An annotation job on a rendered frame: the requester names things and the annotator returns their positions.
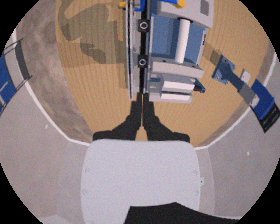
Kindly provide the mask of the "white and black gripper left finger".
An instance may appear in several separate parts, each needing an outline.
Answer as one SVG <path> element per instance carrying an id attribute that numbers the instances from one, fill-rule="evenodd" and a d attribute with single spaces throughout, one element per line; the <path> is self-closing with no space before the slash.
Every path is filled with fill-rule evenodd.
<path id="1" fill-rule="evenodd" d="M 136 113 L 135 113 L 136 110 Z M 130 115 L 113 130 L 98 131 L 93 134 L 93 141 L 98 139 L 117 139 L 135 141 L 142 121 L 142 93 L 137 92 L 136 101 L 131 101 Z"/>

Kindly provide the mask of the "grey flat bar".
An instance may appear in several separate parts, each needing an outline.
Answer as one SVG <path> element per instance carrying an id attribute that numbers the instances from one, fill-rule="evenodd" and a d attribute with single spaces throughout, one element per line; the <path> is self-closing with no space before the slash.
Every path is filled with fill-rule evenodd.
<path id="1" fill-rule="evenodd" d="M 161 74 L 168 74 L 168 73 L 156 73 L 156 72 L 152 72 L 152 70 L 150 70 L 150 76 L 152 78 L 161 78 Z M 193 77 L 189 77 L 189 78 L 192 82 L 195 83 L 195 79 Z"/>

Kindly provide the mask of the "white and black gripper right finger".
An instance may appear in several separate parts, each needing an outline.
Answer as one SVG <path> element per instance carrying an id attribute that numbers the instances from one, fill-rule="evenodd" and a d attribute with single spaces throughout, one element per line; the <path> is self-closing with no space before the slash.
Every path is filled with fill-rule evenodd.
<path id="1" fill-rule="evenodd" d="M 148 141 L 180 140 L 190 143 L 189 135 L 172 132 L 160 122 L 159 118 L 155 115 L 154 103 L 149 101 L 149 94 L 146 92 L 143 93 L 142 127 L 146 130 Z"/>

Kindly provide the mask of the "grey long narrow bar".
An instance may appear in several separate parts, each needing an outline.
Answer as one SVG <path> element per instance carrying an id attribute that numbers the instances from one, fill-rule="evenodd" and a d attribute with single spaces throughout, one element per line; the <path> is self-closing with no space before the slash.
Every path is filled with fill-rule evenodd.
<path id="1" fill-rule="evenodd" d="M 159 89 L 160 82 L 149 82 L 149 89 Z"/>

